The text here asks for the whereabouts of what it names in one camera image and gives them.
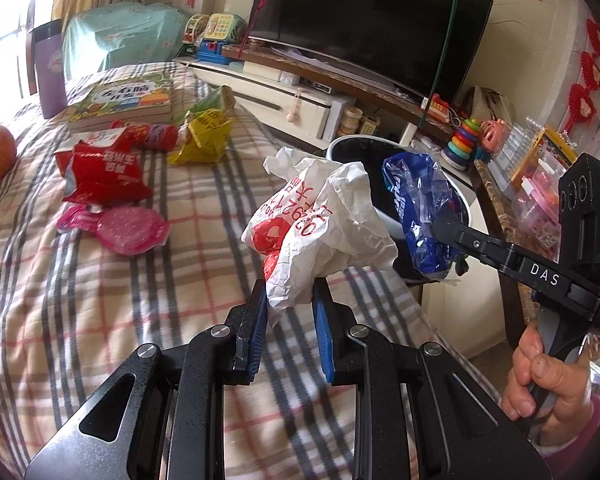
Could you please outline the person's right hand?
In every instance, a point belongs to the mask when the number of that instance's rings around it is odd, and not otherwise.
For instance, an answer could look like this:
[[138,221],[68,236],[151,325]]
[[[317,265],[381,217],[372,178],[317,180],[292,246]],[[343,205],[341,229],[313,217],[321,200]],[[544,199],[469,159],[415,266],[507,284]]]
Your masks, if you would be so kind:
[[588,426],[594,413],[588,365],[566,364],[547,356],[541,336],[532,325],[522,333],[513,353],[513,367],[502,395],[501,409],[509,419],[536,414],[536,403],[528,390],[530,385],[556,396],[554,408],[540,429],[542,445],[567,444]]

